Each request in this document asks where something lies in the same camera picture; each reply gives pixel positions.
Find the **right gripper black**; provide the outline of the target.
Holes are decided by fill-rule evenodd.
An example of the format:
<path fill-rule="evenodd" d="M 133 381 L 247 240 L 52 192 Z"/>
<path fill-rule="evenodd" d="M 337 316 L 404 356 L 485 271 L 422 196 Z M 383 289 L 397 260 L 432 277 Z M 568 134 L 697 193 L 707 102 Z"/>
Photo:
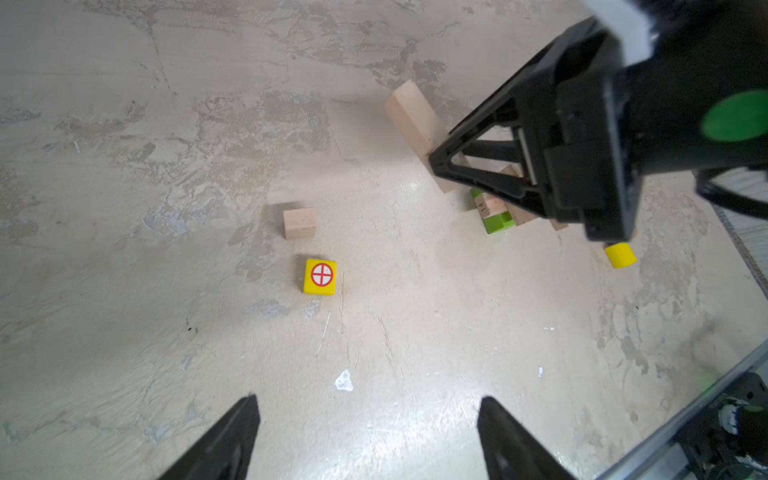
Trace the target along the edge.
<path fill-rule="evenodd" d="M 518 116 L 524 138 L 469 140 L 450 150 L 447 139 L 429 161 L 437 177 L 479 188 L 541 218 L 583 225 L 596 242 L 622 242 L 634 230 L 640 182 L 622 147 L 620 117 L 625 92 L 619 47 L 590 17 L 543 47 L 450 132 L 479 138 Z M 511 166 L 522 177 L 455 164 L 466 150 Z M 535 181 L 530 178 L 534 171 Z"/>

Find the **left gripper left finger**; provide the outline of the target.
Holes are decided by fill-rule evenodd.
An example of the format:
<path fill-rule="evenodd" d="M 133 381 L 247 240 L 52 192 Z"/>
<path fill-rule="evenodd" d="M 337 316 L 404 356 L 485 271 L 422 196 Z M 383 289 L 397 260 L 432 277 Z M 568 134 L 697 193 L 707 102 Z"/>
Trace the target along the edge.
<path fill-rule="evenodd" d="M 244 480 L 260 426 L 255 394 L 239 399 L 160 480 Z"/>

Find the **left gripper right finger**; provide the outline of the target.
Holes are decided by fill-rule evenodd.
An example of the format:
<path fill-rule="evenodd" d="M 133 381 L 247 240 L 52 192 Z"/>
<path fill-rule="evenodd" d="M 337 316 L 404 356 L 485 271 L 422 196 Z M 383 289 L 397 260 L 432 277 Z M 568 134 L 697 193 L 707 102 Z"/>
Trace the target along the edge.
<path fill-rule="evenodd" d="M 489 479 L 575 479 L 491 396 L 481 400 L 477 429 Z"/>

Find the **green wood block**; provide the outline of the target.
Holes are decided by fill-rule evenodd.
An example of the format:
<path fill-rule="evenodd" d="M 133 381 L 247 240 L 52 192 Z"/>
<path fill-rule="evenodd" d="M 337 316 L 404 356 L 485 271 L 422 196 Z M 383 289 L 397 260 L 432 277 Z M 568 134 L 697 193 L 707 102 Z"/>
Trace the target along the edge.
<path fill-rule="evenodd" d="M 480 194 L 481 192 L 484 192 L 477 188 L 472 188 L 470 190 L 470 194 L 472 196 L 472 199 L 474 201 L 474 197 Z M 487 219 L 482 219 L 483 225 L 485 227 L 486 232 L 491 235 L 500 231 L 507 230 L 509 228 L 512 228 L 516 225 L 511 213 L 508 211 L 506 213 L 503 213 L 501 215 L 497 215 L 494 217 L 490 217 Z"/>

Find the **wood block angled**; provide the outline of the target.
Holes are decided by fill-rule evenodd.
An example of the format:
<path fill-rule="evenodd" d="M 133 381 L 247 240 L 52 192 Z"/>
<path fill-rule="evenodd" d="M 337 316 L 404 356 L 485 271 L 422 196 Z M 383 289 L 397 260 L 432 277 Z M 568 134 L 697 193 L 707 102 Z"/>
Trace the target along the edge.
<path fill-rule="evenodd" d="M 568 228 L 568 227 L 569 227 L 569 225 L 568 225 L 568 224 L 560 223 L 560 222 L 558 222 L 558 221 L 556 221 L 556 220 L 554 220 L 554 219 L 550 219 L 550 220 L 549 220 L 549 222 L 550 222 L 550 224 L 551 224 L 552 228 L 553 228 L 555 231 L 560 231 L 560 230 L 563 230 L 563 229 L 565 229 L 565 228 Z"/>

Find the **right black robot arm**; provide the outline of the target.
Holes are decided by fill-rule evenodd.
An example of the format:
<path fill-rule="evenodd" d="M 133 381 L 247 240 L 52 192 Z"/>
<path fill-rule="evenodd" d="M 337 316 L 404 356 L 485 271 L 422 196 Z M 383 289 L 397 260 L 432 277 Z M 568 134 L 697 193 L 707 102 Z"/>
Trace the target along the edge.
<path fill-rule="evenodd" d="M 434 174 L 625 242 L 643 180 L 691 171 L 696 193 L 765 218 L 719 186 L 767 168 L 763 1 L 593 1 L 431 153 Z"/>

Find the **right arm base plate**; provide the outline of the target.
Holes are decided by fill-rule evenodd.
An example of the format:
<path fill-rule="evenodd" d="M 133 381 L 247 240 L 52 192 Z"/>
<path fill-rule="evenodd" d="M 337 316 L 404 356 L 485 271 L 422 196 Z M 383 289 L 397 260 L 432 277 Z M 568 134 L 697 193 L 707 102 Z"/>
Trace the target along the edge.
<path fill-rule="evenodd" d="M 697 479 L 767 477 L 767 387 L 745 373 L 677 436 Z"/>

